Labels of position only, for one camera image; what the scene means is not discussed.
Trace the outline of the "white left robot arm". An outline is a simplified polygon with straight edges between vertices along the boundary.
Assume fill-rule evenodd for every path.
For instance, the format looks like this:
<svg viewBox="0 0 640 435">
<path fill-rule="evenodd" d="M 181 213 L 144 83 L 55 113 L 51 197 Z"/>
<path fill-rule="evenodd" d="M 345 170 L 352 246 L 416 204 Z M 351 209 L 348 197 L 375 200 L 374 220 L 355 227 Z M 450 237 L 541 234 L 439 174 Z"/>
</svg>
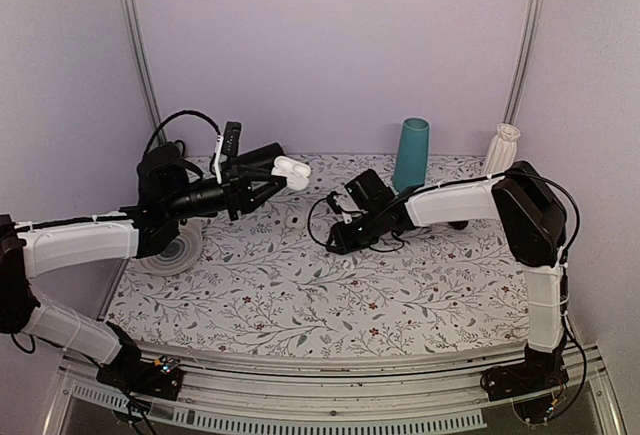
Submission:
<svg viewBox="0 0 640 435">
<path fill-rule="evenodd" d="M 189 219 L 226 212 L 235 220 L 284 188 L 307 186 L 309 166 L 285 156 L 277 143 L 238 154 L 240 132 L 238 122 L 229 122 L 217 132 L 210 177 L 186 160 L 175 142 L 147 147 L 137 166 L 134 206 L 37 224 L 15 223 L 10 216 L 2 216 L 2 333 L 23 333 L 80 352 L 126 388 L 141 388 L 149 378 L 148 366 L 120 327 L 37 296 L 30 282 L 65 267 L 158 255 Z"/>
</svg>

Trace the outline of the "white earbuds charging case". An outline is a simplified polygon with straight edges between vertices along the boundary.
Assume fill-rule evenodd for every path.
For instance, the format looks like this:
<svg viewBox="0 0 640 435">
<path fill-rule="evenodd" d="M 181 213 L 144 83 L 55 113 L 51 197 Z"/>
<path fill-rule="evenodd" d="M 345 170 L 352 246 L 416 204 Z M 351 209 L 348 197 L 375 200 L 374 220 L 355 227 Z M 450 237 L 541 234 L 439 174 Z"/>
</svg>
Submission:
<svg viewBox="0 0 640 435">
<path fill-rule="evenodd" d="M 309 185 L 311 168 L 305 163 L 281 155 L 274 159 L 271 174 L 284 177 L 289 189 L 302 191 Z"/>
</svg>

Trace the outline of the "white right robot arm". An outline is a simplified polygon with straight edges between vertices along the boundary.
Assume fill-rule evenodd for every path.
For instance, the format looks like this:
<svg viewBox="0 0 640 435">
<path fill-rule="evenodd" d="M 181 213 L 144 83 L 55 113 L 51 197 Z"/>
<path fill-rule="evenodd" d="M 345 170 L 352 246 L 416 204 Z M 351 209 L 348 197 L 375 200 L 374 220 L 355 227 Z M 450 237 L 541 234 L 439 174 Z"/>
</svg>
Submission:
<svg viewBox="0 0 640 435">
<path fill-rule="evenodd" d="M 562 353 L 568 337 L 567 211 L 556 196 L 558 185 L 541 177 L 526 161 L 504 172 L 439 186 L 413 186 L 394 193 L 368 169 L 349 181 L 345 193 L 329 195 L 331 209 L 342 215 L 325 242 L 334 254 L 369 249 L 393 233 L 446 222 L 472 220 L 501 223 L 512 257 L 525 276 L 529 336 L 519 364 L 485 371 L 487 389 L 537 391 L 565 383 Z"/>
</svg>

